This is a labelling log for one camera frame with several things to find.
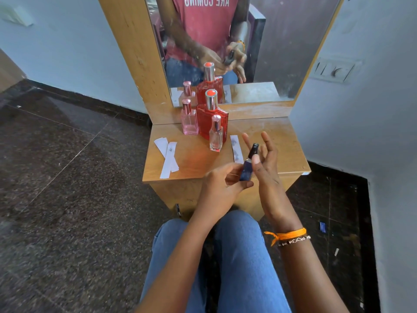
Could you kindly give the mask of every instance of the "hand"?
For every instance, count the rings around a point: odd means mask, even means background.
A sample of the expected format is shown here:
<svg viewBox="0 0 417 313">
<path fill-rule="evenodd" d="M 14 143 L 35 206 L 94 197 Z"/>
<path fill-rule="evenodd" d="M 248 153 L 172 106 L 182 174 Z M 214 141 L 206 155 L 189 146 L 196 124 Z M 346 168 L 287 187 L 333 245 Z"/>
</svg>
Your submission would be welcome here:
<svg viewBox="0 0 417 313">
<path fill-rule="evenodd" d="M 223 64 L 223 61 L 218 54 L 216 54 L 210 48 L 201 45 L 199 48 L 198 59 L 198 63 L 201 69 L 203 69 L 206 62 L 214 63 L 214 74 L 216 76 L 224 75 L 228 71 L 227 67 Z"/>
<path fill-rule="evenodd" d="M 233 70 L 236 73 L 239 83 L 246 82 L 245 70 L 243 65 L 246 61 L 246 54 L 243 52 L 243 45 L 237 42 L 231 42 L 229 46 L 226 47 L 226 54 L 228 55 L 231 50 L 234 50 L 235 60 L 228 66 L 228 70 Z"/>
<path fill-rule="evenodd" d="M 277 172 L 278 150 L 266 132 L 261 133 L 265 142 L 261 154 L 252 157 L 253 172 L 259 180 L 259 197 L 265 215 L 278 233 L 299 230 L 303 226 L 291 202 L 285 194 Z M 246 133 L 242 135 L 247 147 L 252 143 Z"/>
<path fill-rule="evenodd" d="M 232 207 L 238 194 L 253 186 L 252 181 L 239 181 L 242 169 L 242 164 L 228 163 L 204 176 L 192 221 L 210 230 Z"/>
</svg>

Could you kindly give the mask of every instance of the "jeans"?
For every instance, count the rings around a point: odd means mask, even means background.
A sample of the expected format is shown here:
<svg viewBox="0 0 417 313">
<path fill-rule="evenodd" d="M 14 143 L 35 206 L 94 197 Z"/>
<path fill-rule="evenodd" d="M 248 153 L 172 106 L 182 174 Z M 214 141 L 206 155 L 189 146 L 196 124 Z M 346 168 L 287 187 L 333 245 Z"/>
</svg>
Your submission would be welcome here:
<svg viewBox="0 0 417 313">
<path fill-rule="evenodd" d="M 188 62 L 169 58 L 166 61 L 166 78 L 170 88 L 180 88 L 184 81 L 191 81 L 191 85 L 196 86 L 204 80 L 204 73 Z M 223 75 L 223 85 L 232 84 L 237 84 L 237 76 L 229 71 Z"/>
<path fill-rule="evenodd" d="M 175 219 L 163 224 L 154 238 L 152 258 L 141 300 L 164 268 L 187 223 Z M 258 222 L 235 210 L 216 225 L 214 252 L 222 285 L 218 312 L 291 312 L 265 247 Z M 204 313 L 206 286 L 199 267 L 187 303 L 187 313 Z"/>
</svg>

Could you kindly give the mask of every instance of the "perfume bottle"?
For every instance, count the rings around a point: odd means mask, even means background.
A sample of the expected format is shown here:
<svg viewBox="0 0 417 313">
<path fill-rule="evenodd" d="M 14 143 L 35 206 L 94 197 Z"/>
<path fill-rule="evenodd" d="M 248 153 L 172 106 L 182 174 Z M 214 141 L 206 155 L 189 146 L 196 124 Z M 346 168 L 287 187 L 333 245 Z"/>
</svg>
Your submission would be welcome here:
<svg viewBox="0 0 417 313">
<path fill-rule="evenodd" d="M 223 146 L 222 117 L 216 114 L 211 117 L 210 150 L 219 152 L 222 146 Z"/>
<path fill-rule="evenodd" d="M 217 91 L 217 103 L 223 103 L 223 77 L 214 76 L 214 63 L 206 62 L 204 64 L 204 81 L 197 85 L 197 102 L 206 104 L 206 91 L 214 89 Z"/>
<path fill-rule="evenodd" d="M 210 139 L 211 117 L 213 115 L 220 115 L 222 118 L 221 125 L 223 127 L 223 143 L 226 142 L 227 137 L 227 122 L 229 113 L 217 106 L 217 91 L 206 91 L 206 104 L 197 105 L 197 117 L 199 119 L 200 135 L 205 139 Z"/>
<path fill-rule="evenodd" d="M 191 100 L 182 100 L 183 109 L 181 110 L 181 124 L 184 135 L 198 135 L 199 123 L 197 120 L 197 111 L 191 108 Z"/>
<path fill-rule="evenodd" d="M 248 158 L 243 163 L 243 170 L 240 174 L 239 181 L 249 181 L 252 175 L 252 156 L 258 153 L 259 144 L 254 143 L 252 145 L 251 151 L 249 152 Z"/>
<path fill-rule="evenodd" d="M 178 101 L 190 99 L 191 107 L 195 108 L 197 106 L 197 97 L 195 96 L 195 92 L 191 90 L 191 81 L 184 81 L 183 85 L 184 91 L 181 93 Z"/>
</svg>

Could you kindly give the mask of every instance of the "wooden dressing table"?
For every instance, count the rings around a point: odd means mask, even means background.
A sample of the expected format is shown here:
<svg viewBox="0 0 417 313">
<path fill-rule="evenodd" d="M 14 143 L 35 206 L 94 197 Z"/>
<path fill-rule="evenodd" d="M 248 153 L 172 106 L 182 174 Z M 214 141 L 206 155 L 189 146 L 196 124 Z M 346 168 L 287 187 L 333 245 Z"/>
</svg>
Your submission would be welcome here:
<svg viewBox="0 0 417 313">
<path fill-rule="evenodd" d="M 201 178 L 211 169 L 233 161 L 230 135 L 239 136 L 243 157 L 246 158 L 249 150 L 242 140 L 242 133 L 248 133 L 252 142 L 261 143 L 261 132 L 266 131 L 279 150 L 278 172 L 285 189 L 302 174 L 310 172 L 288 116 L 342 1 L 331 18 L 295 99 L 280 100 L 272 82 L 231 85 L 232 103 L 220 105 L 229 112 L 228 138 L 221 152 L 216 153 L 210 151 L 208 141 L 200 135 L 186 136 L 182 132 L 181 108 L 172 105 L 145 0 L 99 0 L 153 123 L 143 182 L 152 186 L 169 209 L 174 210 L 178 204 L 183 217 L 189 218 L 201 189 Z M 171 173 L 169 179 L 159 179 L 164 157 L 154 140 L 160 137 L 178 142 L 175 159 L 179 171 Z M 255 185 L 243 191 L 235 204 L 259 220 L 263 210 L 258 180 L 255 177 L 252 180 Z"/>
</svg>

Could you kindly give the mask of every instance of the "mirror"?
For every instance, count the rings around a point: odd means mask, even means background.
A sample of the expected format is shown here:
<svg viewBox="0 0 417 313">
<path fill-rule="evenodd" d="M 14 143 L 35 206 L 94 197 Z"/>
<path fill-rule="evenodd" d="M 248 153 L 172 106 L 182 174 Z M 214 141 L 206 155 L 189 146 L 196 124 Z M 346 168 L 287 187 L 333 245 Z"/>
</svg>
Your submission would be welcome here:
<svg viewBox="0 0 417 313">
<path fill-rule="evenodd" d="M 339 1 L 146 0 L 173 105 L 218 76 L 219 104 L 293 100 Z"/>
</svg>

